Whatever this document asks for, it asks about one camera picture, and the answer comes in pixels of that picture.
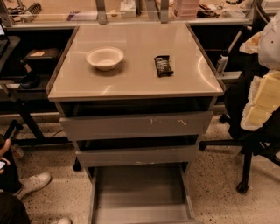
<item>black chair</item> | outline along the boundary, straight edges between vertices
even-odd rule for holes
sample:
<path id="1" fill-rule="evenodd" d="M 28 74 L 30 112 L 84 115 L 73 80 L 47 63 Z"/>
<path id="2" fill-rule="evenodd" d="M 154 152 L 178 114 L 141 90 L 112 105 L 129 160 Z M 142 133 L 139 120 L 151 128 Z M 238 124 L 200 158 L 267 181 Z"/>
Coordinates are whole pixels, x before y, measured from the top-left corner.
<path id="1" fill-rule="evenodd" d="M 256 3 L 252 24 L 253 34 L 261 31 L 269 21 L 270 18 L 265 14 L 261 5 Z M 256 131 L 247 131 L 240 126 L 242 111 L 248 102 L 249 87 L 254 75 L 263 77 L 269 70 L 258 64 L 257 55 L 252 55 L 245 63 L 245 70 L 238 82 L 228 87 L 224 94 L 228 116 L 224 114 L 220 117 L 220 122 L 229 123 L 228 132 L 232 139 L 201 141 L 199 143 L 199 149 L 202 151 L 208 145 L 241 146 L 241 153 L 244 154 L 243 176 L 236 190 L 242 194 L 249 188 L 249 173 L 253 155 L 263 156 L 280 166 L 280 159 L 276 156 L 280 151 L 280 109 L 275 111 L 270 119 Z"/>

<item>speckled floor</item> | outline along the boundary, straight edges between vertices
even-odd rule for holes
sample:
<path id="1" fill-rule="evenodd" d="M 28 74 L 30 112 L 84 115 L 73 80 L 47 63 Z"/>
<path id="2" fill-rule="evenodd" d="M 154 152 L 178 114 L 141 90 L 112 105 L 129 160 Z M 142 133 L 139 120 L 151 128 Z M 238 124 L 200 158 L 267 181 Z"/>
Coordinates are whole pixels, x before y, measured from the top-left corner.
<path id="1" fill-rule="evenodd" d="M 228 126 L 215 116 L 203 139 L 226 138 Z M 0 116 L 0 133 L 9 117 Z M 45 116 L 41 129 L 53 135 L 61 127 Z M 30 135 L 24 128 L 20 135 Z M 197 221 L 205 224 L 277 224 L 280 223 L 280 169 L 263 157 L 253 157 L 249 189 L 240 195 L 236 186 L 242 178 L 239 147 L 208 147 L 199 151 L 187 173 L 189 193 Z M 25 156 L 17 160 L 22 178 L 50 172 L 52 182 L 23 199 L 32 223 L 48 224 L 69 216 L 73 224 L 88 224 L 91 183 L 87 174 L 74 171 L 74 147 L 71 144 L 25 147 Z"/>

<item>shoe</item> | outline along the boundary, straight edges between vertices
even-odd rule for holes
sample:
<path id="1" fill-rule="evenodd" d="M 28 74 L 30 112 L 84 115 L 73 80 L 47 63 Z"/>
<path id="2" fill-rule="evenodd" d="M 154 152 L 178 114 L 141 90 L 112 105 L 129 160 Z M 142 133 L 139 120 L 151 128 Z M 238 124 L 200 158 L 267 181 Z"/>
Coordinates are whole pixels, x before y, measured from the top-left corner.
<path id="1" fill-rule="evenodd" d="M 22 179 L 21 189 L 14 193 L 20 200 L 28 193 L 36 192 L 43 187 L 47 186 L 52 180 L 52 176 L 49 172 L 42 172 L 41 174 Z"/>
<path id="2" fill-rule="evenodd" d="M 53 222 L 52 224 L 72 224 L 72 221 L 68 217 L 64 217 L 60 220 Z"/>

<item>white bowl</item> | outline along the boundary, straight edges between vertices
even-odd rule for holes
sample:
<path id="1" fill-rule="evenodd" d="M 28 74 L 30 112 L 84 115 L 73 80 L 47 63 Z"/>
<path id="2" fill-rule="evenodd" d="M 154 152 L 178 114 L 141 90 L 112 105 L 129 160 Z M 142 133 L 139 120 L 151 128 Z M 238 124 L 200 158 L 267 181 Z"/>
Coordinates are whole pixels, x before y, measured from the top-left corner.
<path id="1" fill-rule="evenodd" d="M 100 47 L 88 52 L 86 60 L 99 70 L 109 71 L 123 60 L 123 52 L 111 46 Z"/>

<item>white tabletop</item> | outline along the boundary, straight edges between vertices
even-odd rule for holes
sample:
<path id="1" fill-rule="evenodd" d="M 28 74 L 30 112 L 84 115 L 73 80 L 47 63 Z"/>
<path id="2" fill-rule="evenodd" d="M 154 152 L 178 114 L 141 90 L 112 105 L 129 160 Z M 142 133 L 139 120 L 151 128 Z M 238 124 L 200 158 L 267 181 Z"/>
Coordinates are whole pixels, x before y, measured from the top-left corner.
<path id="1" fill-rule="evenodd" d="M 86 62 L 92 49 L 124 53 L 114 70 Z M 170 55 L 171 77 L 158 78 L 154 58 Z M 49 94 L 51 101 L 216 96 L 223 91 L 184 23 L 81 25 Z"/>

